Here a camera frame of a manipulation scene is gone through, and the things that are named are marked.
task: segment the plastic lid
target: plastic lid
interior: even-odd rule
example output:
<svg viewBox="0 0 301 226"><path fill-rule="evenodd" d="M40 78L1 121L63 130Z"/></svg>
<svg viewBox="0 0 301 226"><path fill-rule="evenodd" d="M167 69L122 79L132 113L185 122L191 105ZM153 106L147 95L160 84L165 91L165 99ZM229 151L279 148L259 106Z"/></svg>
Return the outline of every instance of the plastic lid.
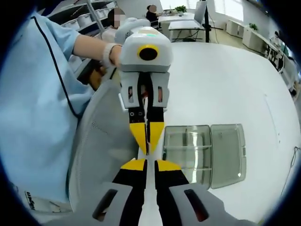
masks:
<svg viewBox="0 0 301 226"><path fill-rule="evenodd" d="M213 169L211 188L220 188L246 177L245 137L241 124L212 125Z"/></svg>
<svg viewBox="0 0 301 226"><path fill-rule="evenodd" d="M190 183L210 187L212 147L209 126L167 126L163 150L163 159L180 165Z"/></svg>

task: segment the black cable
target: black cable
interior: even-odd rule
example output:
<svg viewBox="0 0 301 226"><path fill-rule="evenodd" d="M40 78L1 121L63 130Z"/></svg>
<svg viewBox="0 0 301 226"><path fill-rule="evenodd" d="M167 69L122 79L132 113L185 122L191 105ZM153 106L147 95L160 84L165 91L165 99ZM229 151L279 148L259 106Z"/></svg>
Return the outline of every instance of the black cable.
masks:
<svg viewBox="0 0 301 226"><path fill-rule="evenodd" d="M215 28L214 21L213 21L213 19L212 19L212 17L210 16L210 14L209 14L209 13L208 13L208 15L209 15L209 17L210 17L210 19L211 19L211 21L212 21L212 23L213 23L213 26L214 26L214 32L215 32L215 38L216 38L216 42L217 42L218 44L220 44L220 43L218 42L218 40L217 40L217 34L216 34L216 28Z"/></svg>
<svg viewBox="0 0 301 226"><path fill-rule="evenodd" d="M180 36L181 32L182 32L182 30L180 30L180 32L178 33L177 38L174 40L175 42L179 39L179 36Z"/></svg>
<svg viewBox="0 0 301 226"><path fill-rule="evenodd" d="M299 147L295 147L295 148L294 148L293 157L292 157L292 160L291 160L290 170L288 171L288 174L287 174L287 176L286 176L285 183L284 183L284 186L283 186L283 188L282 188L282 191L281 191L281 195L280 195L280 196L282 196L282 194L283 194L283 191L284 191L284 189L285 189L285 186L286 186L288 177L290 176L290 173L291 173L291 169L292 169L293 166L295 165L297 151L300 151L300 150L301 150L301 148L299 148Z"/></svg>
<svg viewBox="0 0 301 226"><path fill-rule="evenodd" d="M190 37L194 36L195 34L197 34L198 32L199 32L199 30L197 30L194 34L189 35L189 36L187 36L187 37L185 37L185 38L181 38L181 39L183 40L183 39L190 38Z"/></svg>
<svg viewBox="0 0 301 226"><path fill-rule="evenodd" d="M55 55L53 54L52 48L51 48L51 46L50 46L50 43L49 43L49 41L48 41L48 39L47 39L45 33L42 31L42 29L41 29L41 27L40 27L40 25L39 25L39 23L38 23L38 21L37 21L37 18L36 18L35 16L33 16L33 17L31 17L31 19L34 19L34 22L36 23L36 25L37 25L37 27L38 27L38 30L40 31L40 33L42 34L44 40L45 40L46 43L47 43L47 46L48 46L48 48L49 48L49 51L50 51L50 54L51 54L51 57L52 57L52 60L53 60L53 63L55 64L55 69L56 69L57 75L58 75L58 77L59 77L59 79L60 79L60 82L61 82L61 85L62 85L62 87L63 87L65 96L66 96L66 98L67 98L67 102L68 102L68 105L69 105L69 107L70 107L70 110L71 110L72 114L73 114L77 119L80 119L80 116L79 116L78 114L75 113L75 111L74 111L74 109L73 109L73 107L72 107L71 101L70 101L70 99L69 99L69 97L68 97L68 93L67 93L66 87L65 87L65 85L64 85L64 82L63 82L61 73L60 73L60 71L59 71L59 69L58 69L57 62L56 62L56 59L55 59Z"/></svg>

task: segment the black piping trim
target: black piping trim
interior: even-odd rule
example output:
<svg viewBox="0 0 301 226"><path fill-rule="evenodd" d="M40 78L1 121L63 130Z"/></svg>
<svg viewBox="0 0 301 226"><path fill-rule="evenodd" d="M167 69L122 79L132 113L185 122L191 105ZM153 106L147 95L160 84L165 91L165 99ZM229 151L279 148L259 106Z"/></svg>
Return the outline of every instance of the black piping trim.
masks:
<svg viewBox="0 0 301 226"><path fill-rule="evenodd" d="M68 93L67 93L66 87L65 87L65 85L64 85L64 82L63 82L61 73L60 73L60 71L59 71L59 69L58 69L57 62L56 62L56 59L55 59L55 55L53 54L52 48L51 48L51 46L50 46L50 43L49 43L49 41L48 41L48 39L47 39L45 33L42 31L42 29L41 29L41 27L40 27L40 25L39 25L39 23L38 23L37 18L36 18L35 16L33 16L33 17L31 17L31 19L34 19L34 22L36 23L39 32L42 34L44 40L45 40L46 43L47 43L47 46L48 46L48 48L49 48L49 52L50 52L51 57L52 57L52 60L53 60L53 63L55 64L55 69L56 69L57 75L58 75L58 77L59 77L59 79L60 79L62 88L63 88L64 93L65 93L65 96L66 96L66 98L67 98L67 102L68 102L68 105L69 105L69 107L70 107L70 110L71 110L72 114L73 114L77 119L80 119L80 116L79 116L78 114L75 113L74 108L72 107L71 101L70 101L70 99L69 99L69 97L68 97Z"/></svg>

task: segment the white storage bin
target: white storage bin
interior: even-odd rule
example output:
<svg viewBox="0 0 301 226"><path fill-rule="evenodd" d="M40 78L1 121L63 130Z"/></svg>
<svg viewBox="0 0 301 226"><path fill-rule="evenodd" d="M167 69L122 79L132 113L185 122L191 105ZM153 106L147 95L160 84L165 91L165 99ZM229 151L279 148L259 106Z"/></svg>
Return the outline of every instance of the white storage bin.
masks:
<svg viewBox="0 0 301 226"><path fill-rule="evenodd" d="M69 27L69 28L72 28L74 30L78 30L79 29L79 23L77 22L77 19L74 19L74 20L70 20L70 21L62 24L62 27Z"/></svg>
<svg viewBox="0 0 301 226"><path fill-rule="evenodd" d="M110 9L104 8L103 11L104 11L105 16L108 16L108 13L109 13Z"/></svg>
<svg viewBox="0 0 301 226"><path fill-rule="evenodd" d="M77 22L79 23L80 27L84 27L87 26L89 24L92 23L91 17L89 13L80 15L79 17L77 17Z"/></svg>
<svg viewBox="0 0 301 226"><path fill-rule="evenodd" d="M107 8L115 8L115 3L114 2L110 2L109 4L107 4Z"/></svg>
<svg viewBox="0 0 301 226"><path fill-rule="evenodd" d="M107 17L103 9L95 10L95 13L97 14L100 20Z"/></svg>
<svg viewBox="0 0 301 226"><path fill-rule="evenodd" d="M68 63L73 70L73 72L76 72L76 70L79 68L79 66L82 63L82 60L79 56L71 55L71 57L68 60Z"/></svg>

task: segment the floor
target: floor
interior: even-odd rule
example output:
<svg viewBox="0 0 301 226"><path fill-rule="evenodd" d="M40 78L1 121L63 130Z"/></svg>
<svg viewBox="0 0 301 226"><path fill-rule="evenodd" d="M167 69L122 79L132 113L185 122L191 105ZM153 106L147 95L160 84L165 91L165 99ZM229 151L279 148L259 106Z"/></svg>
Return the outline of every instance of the floor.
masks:
<svg viewBox="0 0 301 226"><path fill-rule="evenodd" d="M219 43L219 44L223 44L223 45L234 46L236 48L242 48L242 49L245 49L245 50L248 50L250 52L260 55L260 53L255 52L255 51L249 49L248 47L246 47L243 44L241 38L229 35L224 30L212 29L212 31L210 32L210 40L213 43Z"/></svg>

